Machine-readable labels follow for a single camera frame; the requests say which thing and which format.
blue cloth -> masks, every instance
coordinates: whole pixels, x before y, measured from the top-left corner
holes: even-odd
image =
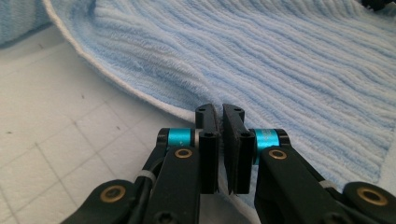
[[[0,46],[49,22],[41,0],[0,0]]]
[[[285,129],[338,187],[380,182],[395,141],[393,3],[376,13],[354,0],[44,4],[78,54],[122,90],[191,121],[199,105],[239,105],[247,127]],[[253,193],[242,201],[252,205]]]

blue band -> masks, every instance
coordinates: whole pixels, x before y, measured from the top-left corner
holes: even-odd
[[[259,164],[260,154],[262,151],[268,147],[279,147],[279,138],[274,129],[255,129],[256,141],[257,141],[257,151],[255,165]]]
[[[169,129],[168,147],[187,147],[191,145],[191,129]]]

grid pattern surface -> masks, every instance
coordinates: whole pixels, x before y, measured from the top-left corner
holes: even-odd
[[[0,223],[59,223],[98,185],[130,181],[163,127],[191,124],[104,82],[54,27],[0,49]],[[201,223],[246,223],[204,195]]]

towel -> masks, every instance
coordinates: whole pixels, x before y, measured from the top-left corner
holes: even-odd
[[[41,0],[0,0],[0,46],[49,22]]]
[[[241,106],[248,128],[286,130],[339,189],[365,181],[396,194],[393,3],[378,12],[354,0],[44,5],[81,58],[121,90],[191,122],[199,105],[219,114],[222,104]],[[257,167],[251,193],[230,196],[245,214],[254,213],[256,178]]]

